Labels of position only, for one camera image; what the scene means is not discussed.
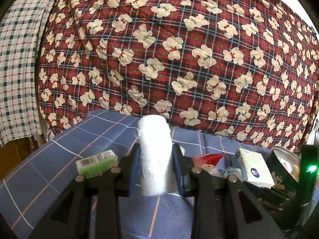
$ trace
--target white roll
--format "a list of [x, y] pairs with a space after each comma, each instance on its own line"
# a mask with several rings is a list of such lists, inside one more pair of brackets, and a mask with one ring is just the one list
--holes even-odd
[[141, 190], [143, 196], [177, 191], [173, 169], [172, 139], [166, 119], [148, 115], [138, 122], [141, 146]]

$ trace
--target blue tablecloth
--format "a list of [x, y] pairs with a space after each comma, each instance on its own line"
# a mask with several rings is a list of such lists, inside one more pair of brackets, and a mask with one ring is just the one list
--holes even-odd
[[[119, 159], [127, 155], [137, 141], [138, 120], [105, 110], [89, 112], [87, 118], [50, 140], [0, 181], [0, 212], [14, 233], [23, 239], [30, 234], [76, 176], [76, 160], [107, 149], [113, 150]], [[185, 149], [186, 156], [223, 153], [225, 157], [217, 165], [221, 169], [227, 167], [228, 156], [239, 147], [270, 152], [178, 127], [171, 127], [171, 135], [173, 142]], [[178, 194], [143, 197], [137, 184], [130, 198], [120, 198], [123, 239], [190, 238], [192, 211]], [[91, 218], [91, 223], [94, 222], [95, 206]], [[94, 238], [94, 226], [91, 226], [91, 238]]]

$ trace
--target green box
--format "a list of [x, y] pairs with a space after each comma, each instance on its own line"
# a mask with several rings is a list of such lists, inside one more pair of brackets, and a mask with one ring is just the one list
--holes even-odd
[[112, 150], [84, 158], [75, 162], [78, 173], [86, 178], [101, 175], [108, 169], [117, 166], [117, 155]]

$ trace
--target barcode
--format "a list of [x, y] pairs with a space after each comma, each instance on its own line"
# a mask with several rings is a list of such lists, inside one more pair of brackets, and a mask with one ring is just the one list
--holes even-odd
[[80, 163], [82, 166], [87, 166], [89, 164], [94, 164], [96, 162], [97, 162], [97, 160], [94, 157], [92, 157], [92, 158], [88, 158], [88, 159], [83, 159], [83, 160], [81, 160]]

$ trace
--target checkered cloth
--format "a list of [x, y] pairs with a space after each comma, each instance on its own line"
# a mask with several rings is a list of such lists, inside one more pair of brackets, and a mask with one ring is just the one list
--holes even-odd
[[294, 151], [319, 109], [318, 41], [280, 0], [59, 0], [44, 36], [55, 134], [105, 108]]
[[34, 67], [55, 0], [16, 0], [0, 24], [0, 145], [42, 134]]
[[[121, 157], [130, 153], [137, 141], [139, 118], [117, 112], [98, 110], [57, 135], [31, 154], [0, 181], [0, 212], [21, 239], [25, 239], [58, 195], [76, 176], [76, 160], [105, 150]], [[269, 149], [241, 144], [233, 139], [171, 127], [174, 143], [186, 156], [224, 154], [232, 156], [238, 148], [268, 153]], [[222, 158], [217, 168], [225, 169]], [[315, 190], [314, 200], [319, 197]], [[123, 239], [187, 239], [192, 227], [192, 208], [178, 194], [142, 197], [137, 186], [130, 198], [120, 198]], [[91, 217], [94, 238], [95, 209]]]

